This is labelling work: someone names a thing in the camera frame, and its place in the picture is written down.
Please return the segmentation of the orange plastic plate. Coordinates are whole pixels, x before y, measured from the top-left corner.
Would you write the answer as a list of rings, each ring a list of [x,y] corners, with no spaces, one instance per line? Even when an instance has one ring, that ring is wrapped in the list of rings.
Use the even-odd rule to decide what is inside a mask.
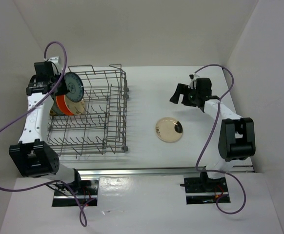
[[[56,103],[60,111],[66,116],[72,116],[73,113],[69,111],[65,103],[65,95],[56,96]]]

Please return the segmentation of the blue floral plate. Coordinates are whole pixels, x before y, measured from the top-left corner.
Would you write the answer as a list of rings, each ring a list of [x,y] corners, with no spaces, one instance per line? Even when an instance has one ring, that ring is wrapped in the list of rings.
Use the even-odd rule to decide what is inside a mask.
[[[72,102],[80,102],[84,96],[84,86],[81,78],[74,72],[68,72],[64,75],[64,80],[68,90],[67,98]]]
[[[54,101],[53,106],[52,106],[50,112],[51,112],[52,115],[54,115],[54,116],[62,116],[62,115],[63,115],[63,113],[62,113],[61,110],[59,109],[59,107],[58,107],[56,101]]]

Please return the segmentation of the beige plate with black patch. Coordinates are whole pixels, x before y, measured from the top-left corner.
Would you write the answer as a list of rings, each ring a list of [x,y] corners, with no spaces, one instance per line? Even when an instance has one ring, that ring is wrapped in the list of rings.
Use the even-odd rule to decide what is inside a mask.
[[[175,118],[163,117],[157,121],[155,132],[160,140],[166,143],[174,143],[183,136],[183,126]]]

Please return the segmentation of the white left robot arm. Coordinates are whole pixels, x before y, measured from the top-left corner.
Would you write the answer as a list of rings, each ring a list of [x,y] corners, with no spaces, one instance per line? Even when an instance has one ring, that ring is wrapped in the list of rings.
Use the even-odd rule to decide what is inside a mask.
[[[48,121],[55,94],[66,94],[64,80],[59,87],[51,89],[60,78],[62,63],[59,57],[52,57],[34,64],[35,75],[26,88],[28,110],[22,135],[16,145],[9,147],[9,155],[23,177],[47,178],[65,182],[66,190],[77,195],[83,183],[76,169],[60,163],[59,155],[48,145]]]

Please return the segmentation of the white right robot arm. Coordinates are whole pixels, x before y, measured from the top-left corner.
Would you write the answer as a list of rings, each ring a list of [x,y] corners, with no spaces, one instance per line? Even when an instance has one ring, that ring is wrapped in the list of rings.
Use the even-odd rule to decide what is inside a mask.
[[[225,106],[221,98],[212,94],[209,78],[192,78],[189,85],[179,83],[170,102],[199,108],[214,119],[212,132],[220,124],[218,136],[218,161],[205,166],[200,172],[199,186],[204,192],[216,191],[224,182],[224,174],[231,171],[238,161],[254,156],[256,152],[254,121],[242,117]]]

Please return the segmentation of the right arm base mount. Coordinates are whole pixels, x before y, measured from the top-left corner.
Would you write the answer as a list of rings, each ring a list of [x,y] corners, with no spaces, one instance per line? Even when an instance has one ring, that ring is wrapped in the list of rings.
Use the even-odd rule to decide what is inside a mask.
[[[187,205],[230,203],[228,187],[224,177],[213,182],[203,181],[198,177],[186,177],[180,187],[185,190]]]

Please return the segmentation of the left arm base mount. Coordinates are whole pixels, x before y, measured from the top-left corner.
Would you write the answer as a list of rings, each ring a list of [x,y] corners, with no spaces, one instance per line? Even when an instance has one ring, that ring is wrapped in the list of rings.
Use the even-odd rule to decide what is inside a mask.
[[[47,187],[54,191],[52,207],[76,207],[77,203],[72,193],[63,185],[51,184]],[[82,180],[79,188],[72,188],[79,203],[86,207],[98,204],[99,180]]]

